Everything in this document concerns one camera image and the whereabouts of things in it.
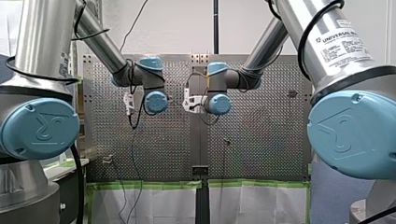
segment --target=electrical wire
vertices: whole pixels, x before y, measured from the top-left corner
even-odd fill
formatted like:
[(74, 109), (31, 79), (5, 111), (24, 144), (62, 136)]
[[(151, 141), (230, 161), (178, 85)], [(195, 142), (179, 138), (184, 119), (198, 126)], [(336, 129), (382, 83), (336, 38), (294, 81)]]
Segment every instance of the electrical wire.
[(124, 37), (124, 39), (123, 39), (123, 42), (122, 42), (120, 51), (122, 51), (122, 49), (124, 48), (125, 43), (126, 43), (126, 39), (128, 38), (128, 36), (131, 34), (132, 30), (134, 29), (134, 26), (136, 25), (137, 20), (139, 20), (139, 17), (140, 17), (140, 15), (142, 14), (143, 9), (145, 8), (146, 3), (147, 3), (148, 1), (149, 1), (149, 0), (146, 0), (145, 3), (143, 3), (143, 6), (140, 8), (140, 11), (139, 11), (139, 13), (137, 14), (136, 18), (134, 19), (134, 23), (132, 24), (131, 29), (128, 31), (128, 33), (125, 35), (125, 37)]
[(132, 214), (132, 212), (135, 210), (135, 208), (136, 208), (136, 206), (137, 206), (137, 203), (139, 202), (140, 196), (141, 196), (141, 194), (142, 194), (142, 191), (143, 191), (143, 177), (142, 177), (142, 175), (140, 174), (140, 171), (139, 171), (139, 169), (138, 169), (138, 167), (137, 167), (136, 159), (135, 159), (135, 156), (134, 156), (134, 140), (135, 140), (135, 138), (136, 138), (136, 134), (137, 134), (137, 131), (134, 131), (134, 136), (133, 136), (132, 144), (131, 144), (131, 156), (132, 156), (132, 163), (133, 163), (133, 165), (134, 165), (134, 170), (136, 171), (137, 177), (138, 177), (139, 180), (140, 180), (140, 188), (139, 188), (139, 194), (137, 195), (137, 199), (136, 199), (136, 201), (134, 202), (134, 206), (132, 206), (132, 208), (131, 208), (131, 210), (130, 210), (130, 212), (129, 212), (129, 214), (128, 214), (128, 219), (127, 219), (127, 221), (126, 221), (126, 224), (129, 224), (129, 220), (130, 220), (130, 218), (131, 218), (131, 214)]
[(274, 3), (272, 2), (272, 0), (267, 0), (268, 1), (268, 6), (272, 12), (272, 14), (280, 21), (282, 21), (282, 18), (280, 18), (279, 14), (275, 11), (274, 9)]
[(73, 158), (76, 164), (76, 171), (78, 177), (78, 214), (77, 214), (77, 224), (82, 224), (84, 221), (84, 173), (82, 171), (81, 161), (79, 159), (78, 150), (76, 144), (71, 147)]
[(191, 74), (189, 75), (189, 77), (187, 78), (186, 87), (188, 86), (189, 81), (190, 81), (191, 77), (193, 77), (193, 76), (200, 76), (200, 77), (207, 78), (207, 76), (205, 76), (204, 74), (202, 74), (202, 73), (200, 73), (200, 72), (193, 72), (193, 73), (191, 73)]
[(122, 221), (123, 224), (126, 224), (125, 221), (123, 220), (122, 216), (121, 216), (121, 213), (122, 213), (123, 210), (125, 209), (126, 204), (127, 204), (127, 202), (128, 202), (128, 199), (126, 198), (126, 192), (125, 192), (124, 183), (123, 183), (123, 181), (122, 181), (122, 179), (121, 179), (121, 177), (120, 177), (120, 170), (119, 170), (119, 168), (118, 168), (118, 166), (117, 166), (117, 164), (116, 164), (115, 162), (111, 162), (111, 164), (113, 165), (114, 171), (116, 171), (117, 179), (118, 179), (118, 180), (120, 181), (120, 183), (121, 183), (122, 192), (123, 192), (123, 197), (124, 197), (124, 205), (123, 205), (123, 207), (121, 208), (121, 210), (119, 211), (119, 218), (121, 219), (121, 221)]
[(108, 31), (110, 31), (110, 29), (105, 29), (103, 31), (100, 31), (100, 32), (92, 34), (92, 35), (87, 35), (87, 36), (80, 37), (78, 35), (78, 26), (79, 26), (79, 22), (81, 21), (82, 15), (84, 14), (84, 10), (85, 10), (86, 7), (87, 7), (87, 2), (84, 0), (84, 1), (82, 1), (82, 8), (81, 8), (81, 10), (78, 13), (78, 17), (77, 17), (75, 25), (74, 25), (74, 33), (75, 33), (76, 38), (73, 38), (72, 41), (86, 40), (86, 39), (93, 38), (93, 37), (95, 37), (97, 35), (101, 35), (101, 34), (104, 34), (104, 33), (108, 32)]
[(304, 50), (305, 50), (305, 44), (308, 40), (308, 36), (311, 33), (312, 29), (317, 25), (318, 21), (320, 21), (320, 19), (326, 14), (328, 13), (330, 10), (332, 10), (334, 7), (337, 7), (337, 5), (340, 5), (340, 8), (343, 8), (345, 5), (345, 1), (344, 0), (334, 0), (332, 2), (330, 2), (329, 5), (327, 5), (326, 7), (324, 7), (323, 9), (321, 9), (313, 18), (312, 21), (309, 22), (309, 24), (306, 26), (305, 30), (303, 31), (303, 34), (301, 36), (301, 40), (300, 40), (300, 44), (298, 47), (298, 64), (300, 67), (301, 72), (303, 73), (304, 77), (308, 80), (311, 80), (305, 65), (304, 65)]
[(33, 78), (38, 78), (38, 79), (45, 79), (45, 80), (49, 80), (49, 81), (57, 81), (57, 82), (65, 82), (65, 85), (71, 85), (74, 83), (79, 82), (79, 80), (77, 78), (56, 78), (56, 77), (45, 77), (45, 76), (40, 76), (37, 74), (30, 74), (30, 73), (25, 73), (22, 70), (20, 70), (19, 68), (11, 65), (11, 62), (15, 61), (15, 56), (9, 57), (6, 59), (6, 67), (15, 72), (18, 73), (20, 75), (23, 75), (25, 77), (33, 77)]
[(369, 223), (373, 223), (377, 220), (379, 220), (380, 218), (386, 217), (390, 214), (396, 213), (396, 206), (395, 207), (391, 207), (383, 212), (380, 212), (372, 217), (369, 217), (365, 220), (363, 220), (362, 222), (360, 222), (359, 224), (369, 224)]
[(140, 104), (140, 108), (139, 108), (139, 113), (137, 114), (137, 119), (136, 119), (136, 123), (133, 125), (132, 124), (132, 115), (128, 116), (128, 121), (129, 124), (132, 127), (132, 130), (136, 130), (139, 127), (139, 123), (140, 123), (140, 117), (142, 116), (142, 111), (143, 111), (143, 107), (144, 107), (144, 102), (145, 102), (145, 97), (143, 97), (142, 99), (142, 103)]

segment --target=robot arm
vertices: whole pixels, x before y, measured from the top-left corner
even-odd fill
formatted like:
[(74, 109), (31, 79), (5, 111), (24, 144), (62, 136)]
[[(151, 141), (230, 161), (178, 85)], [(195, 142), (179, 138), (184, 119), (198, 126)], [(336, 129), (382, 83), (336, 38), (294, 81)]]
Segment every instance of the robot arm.
[(245, 64), (238, 70), (229, 69), (226, 63), (211, 63), (207, 69), (209, 81), (205, 111), (215, 115), (228, 113), (231, 100), (227, 89), (259, 88), (265, 67), (274, 61), (288, 37), (283, 23), (273, 18)]
[[(99, 34), (104, 29), (84, 2), (76, 0), (75, 27), (78, 36)], [(118, 87), (143, 85), (145, 107), (148, 112), (157, 114), (167, 107), (164, 92), (163, 62), (159, 57), (147, 57), (132, 62), (125, 59), (113, 41), (106, 34), (83, 39), (93, 53), (113, 75), (112, 82)]]
[[(17, 72), (0, 85), (0, 158), (45, 160), (75, 142), (79, 120), (71, 106), (73, 96), (66, 88), (70, 83), (65, 82), (74, 15), (79, 17), (75, 26), (78, 36), (103, 30), (83, 8), (81, 0), (23, 2), (15, 63), (9, 66)], [(160, 58), (128, 61), (104, 33), (84, 41), (111, 72), (116, 86), (143, 85), (147, 111), (158, 114), (166, 109)]]
[(275, 0), (272, 20), (238, 71), (208, 66), (205, 111), (229, 112), (227, 89), (255, 89), (262, 70), (287, 36), (315, 88), (307, 132), (313, 149), (333, 169), (364, 179), (396, 176), (396, 68), (375, 62), (343, 14), (339, 0)]

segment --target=silver metal arm segment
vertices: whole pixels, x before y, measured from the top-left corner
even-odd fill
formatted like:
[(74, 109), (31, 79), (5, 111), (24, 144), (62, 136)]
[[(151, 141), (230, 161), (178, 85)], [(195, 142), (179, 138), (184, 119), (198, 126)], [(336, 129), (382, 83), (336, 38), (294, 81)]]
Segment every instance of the silver metal arm segment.
[[(77, 0), (76, 3), (75, 19), (78, 18), (81, 10), (84, 8), (84, 4), (81, 0)], [(90, 9), (87, 7), (84, 8), (80, 21), (78, 22), (78, 35), (88, 36), (97, 34), (103, 30), (103, 26), (94, 17)], [(128, 62), (114, 42), (110, 39), (108, 34), (103, 33), (96, 35), (91, 38), (84, 39), (84, 42), (113, 75), (114, 83), (117, 86), (129, 87), (131, 85), (144, 85), (145, 88), (148, 89), (163, 86), (163, 78), (160, 78), (162, 74), (156, 74), (156, 76), (153, 76), (150, 72), (142, 71), (142, 66), (134, 66), (133, 63)]]
[(288, 37), (288, 31), (282, 21), (273, 18), (244, 65), (237, 72), (233, 70), (227, 72), (227, 88), (242, 90), (257, 88), (265, 67), (274, 60)]
[[(81, 0), (76, 2), (75, 22), (78, 23), (78, 36), (102, 32), (104, 28), (93, 13)], [(143, 85), (146, 109), (154, 114), (166, 109), (167, 96), (164, 91), (163, 62), (160, 58), (148, 57), (136, 63), (127, 60), (106, 33), (83, 40), (113, 75), (114, 85), (119, 87)]]
[(245, 64), (238, 70), (227, 69), (225, 63), (210, 64), (205, 110), (216, 115), (226, 114), (231, 108), (227, 89), (259, 88), (265, 67), (274, 61), (288, 37), (283, 23), (273, 18)]

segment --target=green tape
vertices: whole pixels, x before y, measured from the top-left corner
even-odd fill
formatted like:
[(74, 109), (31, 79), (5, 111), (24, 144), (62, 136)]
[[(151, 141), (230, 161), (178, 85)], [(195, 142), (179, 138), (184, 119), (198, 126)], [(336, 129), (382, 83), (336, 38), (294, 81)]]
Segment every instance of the green tape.
[(309, 188), (309, 182), (284, 182), (284, 181), (246, 180), (246, 179), (209, 180), (210, 188), (232, 188), (232, 187), (242, 187), (242, 186), (307, 189)]
[(93, 190), (112, 190), (112, 189), (155, 189), (155, 190), (172, 190), (172, 189), (200, 189), (201, 181), (180, 181), (180, 182), (141, 182), (141, 181), (117, 181), (109, 183), (90, 183), (87, 188)]
[(59, 166), (60, 167), (75, 167), (76, 163), (74, 161), (64, 161)]
[(88, 217), (88, 224), (92, 224), (92, 208), (93, 208), (93, 193), (94, 189), (87, 188), (87, 217)]

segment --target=white wall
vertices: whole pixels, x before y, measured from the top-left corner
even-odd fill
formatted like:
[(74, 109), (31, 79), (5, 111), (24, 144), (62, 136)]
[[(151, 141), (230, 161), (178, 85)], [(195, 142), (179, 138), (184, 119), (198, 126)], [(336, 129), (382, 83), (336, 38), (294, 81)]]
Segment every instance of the white wall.
[[(387, 59), (388, 4), (346, 0), (344, 12), (377, 61)], [(104, 25), (120, 46), (144, 0), (103, 0)], [(213, 52), (213, 0), (149, 0), (124, 52)], [(219, 0), (219, 51), (249, 54), (272, 18), (264, 0)], [(396, 43), (394, 48), (396, 61)], [(296, 54), (288, 41), (283, 54)]]
[[(103, 0), (104, 26), (120, 47), (144, 0)], [(125, 53), (205, 53), (213, 39), (212, 0), (148, 0)]]

